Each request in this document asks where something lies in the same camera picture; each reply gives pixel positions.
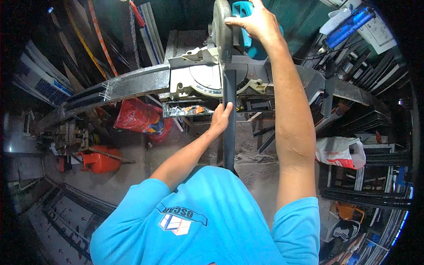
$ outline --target red tank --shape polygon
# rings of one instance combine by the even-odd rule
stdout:
[[[114,156],[122,156],[117,149],[109,148],[105,145],[94,145],[92,148]],[[117,170],[122,164],[121,160],[100,153],[83,154],[79,152],[78,156],[82,156],[83,159],[84,168],[81,171],[91,171],[95,174]]]

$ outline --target plastic packaging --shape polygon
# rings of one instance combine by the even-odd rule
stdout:
[[[315,159],[329,165],[360,169],[366,158],[359,138],[331,137],[317,140]]]
[[[138,98],[122,101],[115,128],[148,134],[153,142],[161,142],[168,135],[172,119],[162,117],[162,109],[143,103]]]

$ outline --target blue cylinder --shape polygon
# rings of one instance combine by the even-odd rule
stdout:
[[[370,7],[359,6],[350,17],[341,22],[337,28],[328,34],[324,40],[325,44],[333,50],[373,17],[374,11]]]

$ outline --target teal saw handle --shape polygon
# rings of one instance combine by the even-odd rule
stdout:
[[[232,15],[234,17],[248,17],[252,15],[253,10],[254,7],[251,2],[239,1],[233,3]],[[280,31],[284,36],[282,26],[280,26]],[[262,46],[260,41],[249,37],[247,31],[244,28],[241,29],[241,34],[242,39],[240,40],[240,43],[243,44],[243,49],[249,55],[249,57],[254,60],[265,60],[268,54],[266,53],[265,48]]]

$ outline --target red plastic bag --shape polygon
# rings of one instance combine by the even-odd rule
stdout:
[[[162,117],[162,110],[145,104],[138,98],[122,101],[114,127],[148,134],[150,140],[161,142],[172,126],[171,119]]]

